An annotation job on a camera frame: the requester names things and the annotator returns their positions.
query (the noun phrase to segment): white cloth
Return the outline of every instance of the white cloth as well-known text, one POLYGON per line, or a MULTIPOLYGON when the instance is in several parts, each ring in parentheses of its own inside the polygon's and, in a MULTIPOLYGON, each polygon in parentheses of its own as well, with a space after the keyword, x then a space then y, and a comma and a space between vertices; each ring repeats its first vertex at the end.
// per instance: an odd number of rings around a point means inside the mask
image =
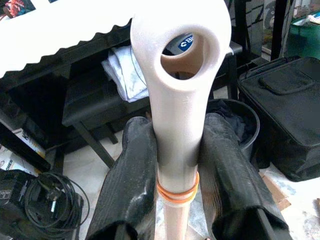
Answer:
POLYGON ((146 80, 131 46, 112 48, 101 64, 116 83, 123 100, 132 103, 149 96, 146 80))

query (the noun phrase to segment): floor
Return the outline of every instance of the floor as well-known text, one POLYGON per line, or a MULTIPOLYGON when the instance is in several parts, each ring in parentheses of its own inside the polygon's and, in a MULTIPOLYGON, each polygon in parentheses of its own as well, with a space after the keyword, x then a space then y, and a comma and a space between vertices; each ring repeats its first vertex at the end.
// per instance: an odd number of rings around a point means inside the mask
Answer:
MULTIPOLYGON (((226 89, 214 92, 215 98, 225 98, 226 89)), ((122 151, 122 131, 116 133, 118 144, 113 145, 109 139, 103 139, 101 144, 116 160, 122 151)), ((84 240, 90 225, 102 183, 108 173, 108 167, 89 147, 83 147, 65 156, 63 174, 77 182, 86 192, 90 201, 90 213, 81 226, 79 239, 84 240)), ((270 177, 287 196, 291 206, 282 211, 282 215, 290 228, 293 240, 320 240, 320 207, 316 199, 320 198, 320 177, 303 182, 291 182, 276 167, 271 165, 262 172, 270 177)), ((157 201, 155 239, 164 239, 163 203, 157 201)), ((208 237, 202 207, 201 192, 198 191, 190 207, 189 225, 186 240, 204 240, 208 237)))

